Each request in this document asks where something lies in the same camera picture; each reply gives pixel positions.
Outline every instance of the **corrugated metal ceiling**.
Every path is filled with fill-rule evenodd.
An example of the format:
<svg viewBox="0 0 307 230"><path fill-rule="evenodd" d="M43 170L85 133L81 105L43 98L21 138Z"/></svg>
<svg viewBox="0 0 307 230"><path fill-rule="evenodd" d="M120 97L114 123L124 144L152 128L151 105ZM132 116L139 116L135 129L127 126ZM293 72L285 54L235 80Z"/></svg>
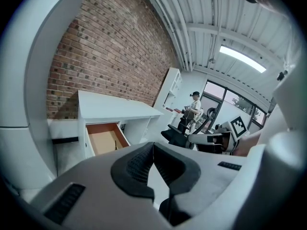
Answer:
<svg viewBox="0 0 307 230"><path fill-rule="evenodd" d="M185 70L201 70L224 79L269 106L290 37L290 25L283 16L245 0L159 2L170 22L179 25L174 35L182 38L180 52ZM221 45L242 52L267 70L259 73L219 53Z"/></svg>

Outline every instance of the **person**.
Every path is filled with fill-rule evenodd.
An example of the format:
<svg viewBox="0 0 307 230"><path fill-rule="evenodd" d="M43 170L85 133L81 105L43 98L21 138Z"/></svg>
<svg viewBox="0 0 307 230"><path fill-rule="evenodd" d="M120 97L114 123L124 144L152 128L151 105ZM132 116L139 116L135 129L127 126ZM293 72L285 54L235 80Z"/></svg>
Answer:
<svg viewBox="0 0 307 230"><path fill-rule="evenodd" d="M185 130L184 126L187 126L195 115L200 114L201 112L201 101L200 93L198 91L193 92L192 94L193 103L190 106L185 106L186 111L184 112L184 119L180 121L178 125L178 130L181 132Z"/></svg>

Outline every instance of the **black pants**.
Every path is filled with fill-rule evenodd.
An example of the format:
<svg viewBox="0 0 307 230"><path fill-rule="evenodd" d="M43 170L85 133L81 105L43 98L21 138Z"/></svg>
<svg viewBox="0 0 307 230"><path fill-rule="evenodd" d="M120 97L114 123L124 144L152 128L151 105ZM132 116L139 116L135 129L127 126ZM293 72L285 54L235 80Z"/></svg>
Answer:
<svg viewBox="0 0 307 230"><path fill-rule="evenodd" d="M179 122L178 124L178 130L180 130L181 132L185 132L186 131L186 128L184 128L182 125L180 124L183 124L184 126L187 126L190 122L191 122L192 119L183 119Z"/></svg>

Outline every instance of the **drawer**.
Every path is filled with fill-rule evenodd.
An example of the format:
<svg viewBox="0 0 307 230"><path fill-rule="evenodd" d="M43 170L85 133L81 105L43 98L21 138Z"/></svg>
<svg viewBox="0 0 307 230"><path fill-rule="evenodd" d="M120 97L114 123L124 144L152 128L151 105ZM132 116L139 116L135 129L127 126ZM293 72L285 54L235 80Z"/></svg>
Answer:
<svg viewBox="0 0 307 230"><path fill-rule="evenodd" d="M130 146L118 123L86 125L86 157Z"/></svg>

